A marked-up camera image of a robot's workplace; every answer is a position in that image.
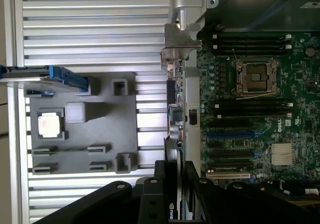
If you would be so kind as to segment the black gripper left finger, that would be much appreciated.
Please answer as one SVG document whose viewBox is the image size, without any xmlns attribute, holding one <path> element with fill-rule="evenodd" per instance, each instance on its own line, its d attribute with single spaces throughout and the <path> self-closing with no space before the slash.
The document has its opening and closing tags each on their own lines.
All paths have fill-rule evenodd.
<svg viewBox="0 0 320 224">
<path fill-rule="evenodd" d="M 134 187 L 112 182 L 42 218 L 39 224 L 165 224 L 165 161 L 156 161 L 154 176 Z"/>
</svg>

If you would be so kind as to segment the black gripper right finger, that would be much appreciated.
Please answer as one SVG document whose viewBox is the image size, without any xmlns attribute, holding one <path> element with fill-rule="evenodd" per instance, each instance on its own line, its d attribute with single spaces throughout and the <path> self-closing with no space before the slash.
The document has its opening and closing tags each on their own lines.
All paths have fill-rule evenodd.
<svg viewBox="0 0 320 224">
<path fill-rule="evenodd" d="M 320 216 L 274 195 L 266 187 L 233 182 L 226 189 L 200 178 L 193 162 L 184 166 L 189 209 L 206 224 L 318 224 Z"/>
</svg>

